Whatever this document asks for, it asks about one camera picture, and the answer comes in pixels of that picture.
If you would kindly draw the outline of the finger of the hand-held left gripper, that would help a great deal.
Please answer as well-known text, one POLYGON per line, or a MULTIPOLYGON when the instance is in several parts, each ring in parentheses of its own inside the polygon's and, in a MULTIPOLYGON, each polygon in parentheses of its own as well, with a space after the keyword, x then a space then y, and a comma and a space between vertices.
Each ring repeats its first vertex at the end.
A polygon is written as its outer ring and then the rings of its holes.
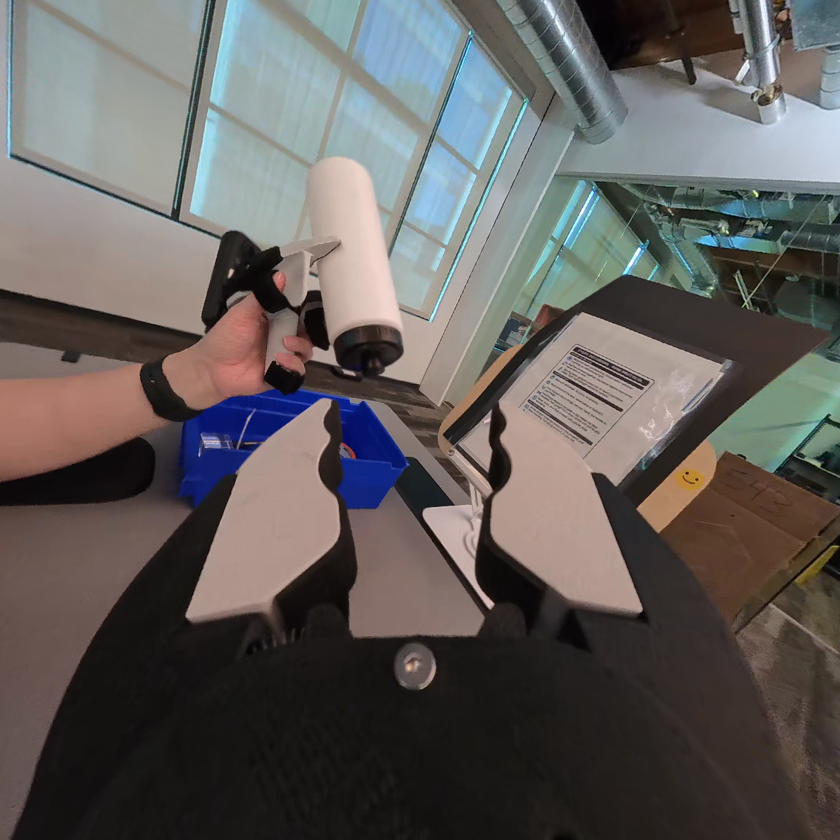
POLYGON ((311 344, 326 351, 330 339, 325 312, 321 291, 310 290, 301 307, 301 324, 311 344))
POLYGON ((330 255, 341 245, 339 238, 314 238, 301 240, 280 248, 280 261, 286 261, 298 253, 309 253, 310 263, 317 262, 325 256, 330 255))

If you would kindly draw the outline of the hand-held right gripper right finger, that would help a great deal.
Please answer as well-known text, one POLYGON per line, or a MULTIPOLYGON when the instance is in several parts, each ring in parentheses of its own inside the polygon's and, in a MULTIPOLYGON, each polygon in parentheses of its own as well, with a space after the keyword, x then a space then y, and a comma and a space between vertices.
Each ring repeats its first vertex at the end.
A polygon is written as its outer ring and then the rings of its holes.
POLYGON ((595 483, 569 444, 520 408, 490 417, 490 494, 476 577, 531 634, 561 634, 573 610, 637 620, 644 608, 595 483))

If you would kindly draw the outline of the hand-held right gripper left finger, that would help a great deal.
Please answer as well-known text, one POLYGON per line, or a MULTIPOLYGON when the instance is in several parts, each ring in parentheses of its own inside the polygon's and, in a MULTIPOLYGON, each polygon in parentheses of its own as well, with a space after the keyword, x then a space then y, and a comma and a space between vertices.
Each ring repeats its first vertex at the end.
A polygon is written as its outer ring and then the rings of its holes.
POLYGON ((322 398, 238 469, 192 600, 191 624, 260 616, 303 625, 331 604, 348 619, 358 564, 343 478, 340 407, 322 398))

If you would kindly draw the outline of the white bottle with black cap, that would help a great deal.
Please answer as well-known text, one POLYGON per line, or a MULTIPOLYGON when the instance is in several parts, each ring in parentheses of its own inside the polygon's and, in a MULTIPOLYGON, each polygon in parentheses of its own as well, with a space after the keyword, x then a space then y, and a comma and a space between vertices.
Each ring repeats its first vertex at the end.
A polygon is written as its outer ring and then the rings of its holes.
POLYGON ((403 319, 369 172, 340 156, 308 177, 311 233, 339 243, 317 260, 325 329, 338 366, 382 375, 404 352, 403 319))

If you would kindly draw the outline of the person's left forearm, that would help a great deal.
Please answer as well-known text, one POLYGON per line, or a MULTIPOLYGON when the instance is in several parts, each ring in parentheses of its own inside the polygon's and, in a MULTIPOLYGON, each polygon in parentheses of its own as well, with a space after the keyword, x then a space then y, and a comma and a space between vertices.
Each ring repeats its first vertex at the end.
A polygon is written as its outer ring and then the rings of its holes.
POLYGON ((71 466, 168 424, 140 366, 1 382, 1 480, 71 466))

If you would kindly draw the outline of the person's left hand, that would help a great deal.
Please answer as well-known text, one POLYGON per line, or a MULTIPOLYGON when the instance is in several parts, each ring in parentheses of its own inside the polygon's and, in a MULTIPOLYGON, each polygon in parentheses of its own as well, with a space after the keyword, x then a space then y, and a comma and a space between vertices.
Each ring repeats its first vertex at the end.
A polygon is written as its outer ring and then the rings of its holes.
POLYGON ((269 322, 249 294, 192 347, 169 355, 162 371, 173 393, 193 410, 234 396, 270 391, 265 382, 269 322))

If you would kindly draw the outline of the blue plastic bin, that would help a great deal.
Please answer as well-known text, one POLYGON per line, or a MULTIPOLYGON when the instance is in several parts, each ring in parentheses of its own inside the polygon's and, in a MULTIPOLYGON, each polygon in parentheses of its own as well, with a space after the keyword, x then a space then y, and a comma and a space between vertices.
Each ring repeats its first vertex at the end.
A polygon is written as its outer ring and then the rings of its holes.
MULTIPOLYGON (((180 497, 199 505, 219 480, 234 474, 247 457, 276 431, 329 395, 299 390, 292 395, 266 392, 237 396, 206 409, 182 426, 179 466, 180 497), (238 451, 213 451, 197 456, 201 432, 229 435, 238 451)), ((408 467, 406 457, 367 402, 335 396, 340 410, 342 441, 356 460, 343 459, 339 487, 348 509, 376 509, 408 467)))

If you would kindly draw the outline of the white stand base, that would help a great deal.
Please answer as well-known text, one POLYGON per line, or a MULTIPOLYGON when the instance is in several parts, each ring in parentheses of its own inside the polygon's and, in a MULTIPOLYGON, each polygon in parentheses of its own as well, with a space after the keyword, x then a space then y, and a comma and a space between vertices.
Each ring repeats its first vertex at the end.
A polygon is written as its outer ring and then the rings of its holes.
POLYGON ((483 513, 481 502, 427 507, 421 522, 467 593, 487 613, 494 602, 480 587, 476 575, 478 537, 483 513))

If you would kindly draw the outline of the black wristband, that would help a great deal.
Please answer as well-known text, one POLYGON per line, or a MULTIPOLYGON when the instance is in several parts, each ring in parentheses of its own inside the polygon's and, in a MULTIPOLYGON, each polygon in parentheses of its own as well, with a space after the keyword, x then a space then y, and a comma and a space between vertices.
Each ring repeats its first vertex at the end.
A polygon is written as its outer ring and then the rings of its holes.
POLYGON ((184 423, 199 417, 202 409, 189 407, 175 393, 164 371, 167 357, 146 362, 140 367, 140 383, 154 415, 171 423, 184 423))

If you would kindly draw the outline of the large frosted window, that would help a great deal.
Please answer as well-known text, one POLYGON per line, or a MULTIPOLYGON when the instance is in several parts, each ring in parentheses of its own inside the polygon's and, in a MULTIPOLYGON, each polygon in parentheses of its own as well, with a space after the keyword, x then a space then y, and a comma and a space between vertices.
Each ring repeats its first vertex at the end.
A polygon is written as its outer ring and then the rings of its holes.
POLYGON ((355 160, 429 321, 529 103, 449 2, 10 5, 13 156, 264 246, 311 236, 312 166, 355 160))

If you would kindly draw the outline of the brown cardboard box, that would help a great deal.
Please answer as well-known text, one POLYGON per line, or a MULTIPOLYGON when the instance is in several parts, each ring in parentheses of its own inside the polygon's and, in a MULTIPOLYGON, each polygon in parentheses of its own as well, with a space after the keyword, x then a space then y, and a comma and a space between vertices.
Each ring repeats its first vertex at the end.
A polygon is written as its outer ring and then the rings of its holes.
POLYGON ((737 632, 828 548, 838 516, 831 501, 726 452, 661 536, 737 632))

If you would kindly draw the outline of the person's black clothing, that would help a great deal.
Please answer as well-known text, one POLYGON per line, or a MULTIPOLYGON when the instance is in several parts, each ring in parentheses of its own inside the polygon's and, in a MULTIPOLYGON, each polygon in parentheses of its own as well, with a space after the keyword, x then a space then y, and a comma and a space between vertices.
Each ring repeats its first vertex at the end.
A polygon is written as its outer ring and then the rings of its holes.
POLYGON ((154 447, 137 437, 74 465, 1 484, 1 506, 49 507, 121 501, 150 488, 154 447))

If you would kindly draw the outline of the black board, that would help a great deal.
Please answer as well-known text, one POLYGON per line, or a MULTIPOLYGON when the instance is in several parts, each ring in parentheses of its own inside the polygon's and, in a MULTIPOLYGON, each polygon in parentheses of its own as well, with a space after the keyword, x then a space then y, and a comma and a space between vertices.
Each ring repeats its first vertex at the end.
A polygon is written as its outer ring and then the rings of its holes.
POLYGON ((564 311, 536 338, 546 343, 581 312, 733 363, 731 377, 694 413, 687 429, 678 432, 675 442, 622 489, 636 506, 730 416, 827 337, 827 332, 803 323, 620 276, 564 311))

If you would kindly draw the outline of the vertical metal pipe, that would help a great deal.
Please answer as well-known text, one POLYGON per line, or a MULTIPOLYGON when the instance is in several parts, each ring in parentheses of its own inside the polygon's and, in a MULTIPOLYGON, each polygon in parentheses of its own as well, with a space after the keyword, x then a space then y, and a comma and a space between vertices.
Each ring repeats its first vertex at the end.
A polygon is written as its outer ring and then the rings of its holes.
POLYGON ((781 72, 774 4, 771 1, 728 1, 732 26, 744 43, 742 66, 735 83, 753 89, 755 104, 762 124, 780 121, 786 112, 784 90, 779 81, 781 72))

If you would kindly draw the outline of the round spiral metal duct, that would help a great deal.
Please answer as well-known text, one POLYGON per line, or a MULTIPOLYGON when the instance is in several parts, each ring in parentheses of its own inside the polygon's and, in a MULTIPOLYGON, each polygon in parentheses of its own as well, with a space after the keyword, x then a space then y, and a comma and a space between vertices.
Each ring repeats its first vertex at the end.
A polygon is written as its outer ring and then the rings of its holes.
POLYGON ((589 144, 623 126, 628 108, 575 1, 498 1, 501 12, 589 144))

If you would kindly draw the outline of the rectangular metal duct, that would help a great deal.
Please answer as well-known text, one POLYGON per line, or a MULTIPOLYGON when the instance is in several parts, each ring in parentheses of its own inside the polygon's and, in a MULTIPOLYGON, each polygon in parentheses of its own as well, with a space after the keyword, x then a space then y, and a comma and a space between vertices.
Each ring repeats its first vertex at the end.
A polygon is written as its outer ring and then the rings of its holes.
POLYGON ((839 109, 839 2, 790 1, 791 32, 796 51, 822 50, 819 104, 839 109))

